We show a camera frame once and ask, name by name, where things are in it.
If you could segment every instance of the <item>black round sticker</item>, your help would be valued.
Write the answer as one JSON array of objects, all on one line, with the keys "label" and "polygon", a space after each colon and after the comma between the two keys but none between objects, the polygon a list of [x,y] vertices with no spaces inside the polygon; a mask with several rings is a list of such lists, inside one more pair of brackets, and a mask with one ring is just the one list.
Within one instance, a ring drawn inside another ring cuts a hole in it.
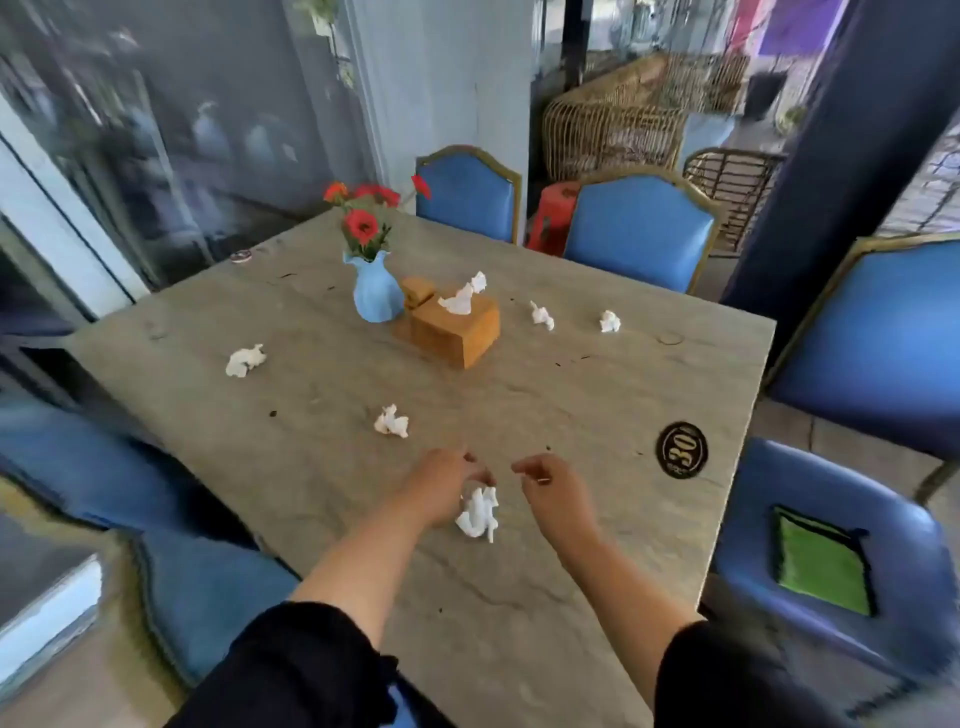
[{"label": "black round sticker", "polygon": [[699,473],[707,463],[707,438],[690,423],[674,423],[660,433],[657,460],[671,477],[685,480]]}]

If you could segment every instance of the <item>table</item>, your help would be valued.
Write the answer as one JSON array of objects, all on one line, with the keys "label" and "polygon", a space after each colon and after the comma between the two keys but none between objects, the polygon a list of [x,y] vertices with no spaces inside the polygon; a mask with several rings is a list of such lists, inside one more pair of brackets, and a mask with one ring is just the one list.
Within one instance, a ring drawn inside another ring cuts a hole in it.
[{"label": "table", "polygon": [[[395,213],[395,275],[457,287],[478,270],[500,339],[466,372],[353,309],[339,212],[79,331],[69,350],[267,546],[301,573],[427,448],[464,439],[500,479],[496,543],[453,524],[421,542],[384,649],[463,728],[651,722],[586,601],[540,536],[509,463],[550,449],[591,484],[603,526],[694,606],[773,323]],[[556,320],[535,327],[530,300]],[[601,334],[611,309],[623,321]],[[267,362],[227,377],[229,355]],[[380,407],[410,438],[373,430]],[[658,435],[708,440],[668,476]]]}]

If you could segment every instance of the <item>green cushion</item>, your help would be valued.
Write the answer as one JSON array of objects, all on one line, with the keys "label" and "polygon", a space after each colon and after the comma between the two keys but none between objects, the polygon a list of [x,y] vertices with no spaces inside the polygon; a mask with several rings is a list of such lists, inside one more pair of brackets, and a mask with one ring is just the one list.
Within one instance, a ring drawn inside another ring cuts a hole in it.
[{"label": "green cushion", "polygon": [[860,533],[774,507],[780,546],[777,582],[798,594],[870,617],[876,613]]}]

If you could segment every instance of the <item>chair seat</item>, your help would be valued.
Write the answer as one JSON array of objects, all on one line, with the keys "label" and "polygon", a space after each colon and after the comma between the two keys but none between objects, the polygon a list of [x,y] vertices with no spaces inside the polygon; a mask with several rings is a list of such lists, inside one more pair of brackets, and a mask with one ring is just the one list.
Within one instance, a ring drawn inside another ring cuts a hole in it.
[{"label": "chair seat", "polygon": [[[774,505],[868,532],[862,546],[875,617],[777,583],[771,570]],[[735,594],[888,674],[922,680],[944,669],[957,651],[957,587],[939,523],[889,488],[812,453],[748,442],[714,567]]]},{"label": "chair seat", "polygon": [[252,543],[178,460],[38,400],[0,396],[0,473],[77,521]]},{"label": "chair seat", "polygon": [[174,669],[195,686],[261,612],[299,581],[259,551],[171,531],[135,540],[147,622]]}]

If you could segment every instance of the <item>red flower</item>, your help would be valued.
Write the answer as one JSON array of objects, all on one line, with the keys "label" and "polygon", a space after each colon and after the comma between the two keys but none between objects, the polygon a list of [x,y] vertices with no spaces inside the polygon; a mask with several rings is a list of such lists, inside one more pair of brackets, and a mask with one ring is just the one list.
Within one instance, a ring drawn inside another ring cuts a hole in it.
[{"label": "red flower", "polygon": [[414,189],[416,189],[419,194],[423,195],[427,200],[430,199],[430,185],[426,183],[426,180],[420,175],[414,175],[410,178],[414,181]]},{"label": "red flower", "polygon": [[331,182],[324,193],[324,202],[339,205],[349,195],[347,186],[342,182]]},{"label": "red flower", "polygon": [[380,232],[380,223],[365,209],[352,209],[344,215],[344,230],[364,248]]},{"label": "red flower", "polygon": [[361,184],[353,190],[353,199],[359,200],[361,197],[366,197],[367,195],[376,199],[379,189],[380,187],[376,184]]},{"label": "red flower", "polygon": [[353,192],[353,199],[359,199],[370,195],[377,202],[387,207],[396,207],[400,204],[400,196],[390,187],[384,187],[379,184],[361,184]]},{"label": "red flower", "polygon": [[390,187],[380,187],[380,199],[387,207],[396,207],[400,204],[400,193]]}]

